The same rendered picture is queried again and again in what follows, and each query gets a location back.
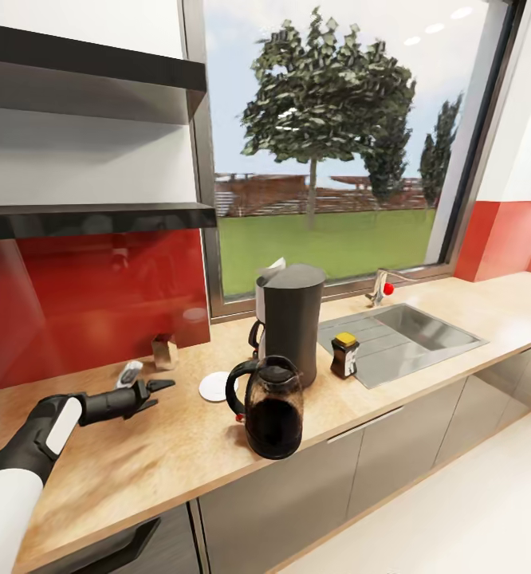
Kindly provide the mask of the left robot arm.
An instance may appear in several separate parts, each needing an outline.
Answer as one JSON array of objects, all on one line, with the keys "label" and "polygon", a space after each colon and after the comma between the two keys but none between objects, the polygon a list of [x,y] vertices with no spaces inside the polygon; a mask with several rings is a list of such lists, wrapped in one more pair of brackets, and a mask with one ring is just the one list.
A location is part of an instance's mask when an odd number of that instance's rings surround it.
[{"label": "left robot arm", "polygon": [[43,487],[76,424],[131,419],[158,403],[149,399],[151,393],[175,386],[173,380],[150,380],[146,386],[144,379],[132,385],[142,367],[129,361],[114,391],[46,396],[0,450],[0,574],[11,574]]}]

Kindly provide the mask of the bottle of coffee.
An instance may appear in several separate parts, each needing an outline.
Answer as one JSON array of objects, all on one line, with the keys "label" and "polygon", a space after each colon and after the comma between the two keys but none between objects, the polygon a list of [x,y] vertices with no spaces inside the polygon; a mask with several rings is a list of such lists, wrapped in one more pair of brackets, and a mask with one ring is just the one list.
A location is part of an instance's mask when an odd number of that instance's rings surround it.
[{"label": "bottle of coffee", "polygon": [[356,374],[356,353],[359,342],[350,332],[340,332],[332,340],[333,361],[330,366],[333,372],[341,379],[347,379]]}]

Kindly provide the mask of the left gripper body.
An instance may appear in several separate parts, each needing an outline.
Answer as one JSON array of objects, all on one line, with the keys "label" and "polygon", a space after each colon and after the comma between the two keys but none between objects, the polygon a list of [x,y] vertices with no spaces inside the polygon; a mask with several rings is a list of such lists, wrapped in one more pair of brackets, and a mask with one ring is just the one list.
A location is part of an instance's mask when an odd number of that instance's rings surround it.
[{"label": "left gripper body", "polygon": [[148,398],[144,379],[137,380],[130,388],[105,392],[107,414],[104,421],[124,417],[131,419],[140,410],[144,400]]}]

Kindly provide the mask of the paper coffee filter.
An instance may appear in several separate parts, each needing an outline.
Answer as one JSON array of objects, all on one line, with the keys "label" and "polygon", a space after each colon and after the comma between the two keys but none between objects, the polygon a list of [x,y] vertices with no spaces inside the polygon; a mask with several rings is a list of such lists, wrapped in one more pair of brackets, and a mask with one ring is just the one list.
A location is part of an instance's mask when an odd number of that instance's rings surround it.
[{"label": "paper coffee filter", "polygon": [[265,278],[266,281],[274,278],[282,269],[285,268],[285,260],[281,258],[276,263],[273,263],[269,268],[257,267],[257,271],[260,273],[260,277]]}]

